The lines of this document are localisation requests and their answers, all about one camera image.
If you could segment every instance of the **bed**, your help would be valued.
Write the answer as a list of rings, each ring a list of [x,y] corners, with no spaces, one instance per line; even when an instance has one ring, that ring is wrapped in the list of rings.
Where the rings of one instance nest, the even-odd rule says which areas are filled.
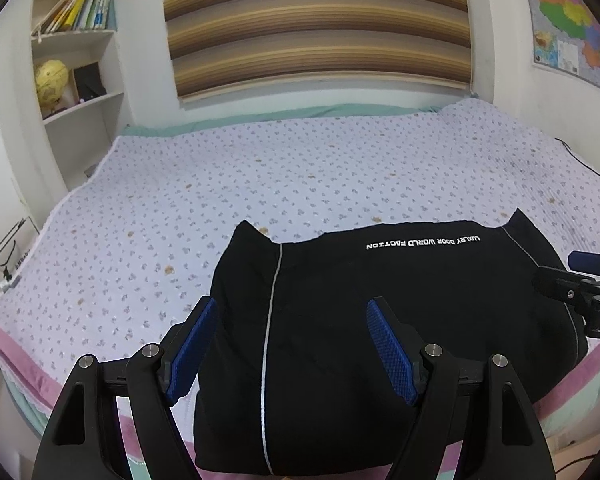
[[[129,356],[186,317],[243,219],[290,242],[376,222],[498,226],[518,207],[565,264],[572,250],[600,252],[600,177],[557,140],[478,99],[128,128],[94,177],[56,206],[17,288],[0,297],[0,368],[40,432],[77,357]],[[192,455],[196,392],[194,384],[173,409]],[[134,477],[147,478],[128,402],[118,405]],[[536,410],[555,437],[599,406],[600,341],[590,340],[587,357]],[[448,448],[441,480],[453,476],[458,452]]]

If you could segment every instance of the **bookshelf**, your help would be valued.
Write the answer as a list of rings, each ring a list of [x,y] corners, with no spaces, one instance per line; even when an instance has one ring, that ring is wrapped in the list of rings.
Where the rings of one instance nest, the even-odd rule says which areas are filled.
[[[84,182],[109,148],[123,121],[130,117],[120,68],[115,18],[103,28],[45,33],[36,28],[60,0],[33,0],[30,46],[33,67],[47,60],[60,60],[71,71],[97,63],[106,93],[43,116],[40,121],[68,191]],[[114,12],[113,3],[109,12]]]

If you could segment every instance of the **blue gripper pad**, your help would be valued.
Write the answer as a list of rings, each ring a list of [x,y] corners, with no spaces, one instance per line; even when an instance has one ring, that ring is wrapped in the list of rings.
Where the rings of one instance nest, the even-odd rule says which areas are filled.
[[[413,384],[411,361],[400,346],[394,331],[391,330],[375,300],[366,304],[366,326],[395,393],[401,396],[408,405],[413,406],[418,393]]]
[[[189,393],[217,325],[218,305],[210,298],[171,364],[171,383],[164,394],[171,406]]]
[[[571,270],[600,276],[600,254],[573,251],[569,254],[568,263]]]

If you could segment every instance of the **yellow globe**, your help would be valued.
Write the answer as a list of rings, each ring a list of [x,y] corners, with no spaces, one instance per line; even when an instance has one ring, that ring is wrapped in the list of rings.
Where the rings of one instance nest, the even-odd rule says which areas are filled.
[[[52,109],[62,97],[64,87],[69,82],[69,71],[62,61],[51,59],[34,69],[36,93],[41,108]]]

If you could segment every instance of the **window blind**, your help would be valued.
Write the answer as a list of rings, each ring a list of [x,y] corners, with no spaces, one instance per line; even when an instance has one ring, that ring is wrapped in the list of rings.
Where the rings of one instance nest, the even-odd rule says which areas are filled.
[[[164,0],[180,97],[308,73],[471,80],[466,0]]]

